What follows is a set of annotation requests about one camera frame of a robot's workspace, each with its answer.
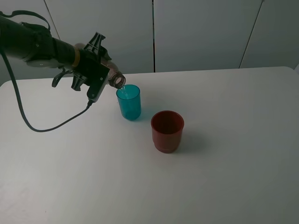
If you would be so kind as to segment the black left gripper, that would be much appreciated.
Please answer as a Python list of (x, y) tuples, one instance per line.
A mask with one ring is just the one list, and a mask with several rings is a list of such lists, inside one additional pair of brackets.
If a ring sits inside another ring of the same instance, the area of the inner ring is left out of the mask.
[(101, 45), (105, 38), (104, 35), (96, 32), (84, 49), (79, 49), (79, 64), (72, 73), (71, 88), (73, 90), (81, 91), (83, 84), (91, 86), (97, 81), (104, 83), (107, 79), (109, 68), (100, 61), (106, 54), (106, 49)]

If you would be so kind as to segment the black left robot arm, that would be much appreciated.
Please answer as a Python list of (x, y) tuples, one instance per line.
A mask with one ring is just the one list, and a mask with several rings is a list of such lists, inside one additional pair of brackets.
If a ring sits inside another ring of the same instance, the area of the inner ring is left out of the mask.
[(97, 54), (54, 38), (50, 29), (42, 25), (11, 20), (20, 14), (20, 11), (0, 14), (0, 45), (8, 56), (31, 67), (59, 68), (71, 73), (71, 88), (75, 91), (80, 91), (83, 84), (92, 90), (105, 84), (109, 68), (101, 64)]

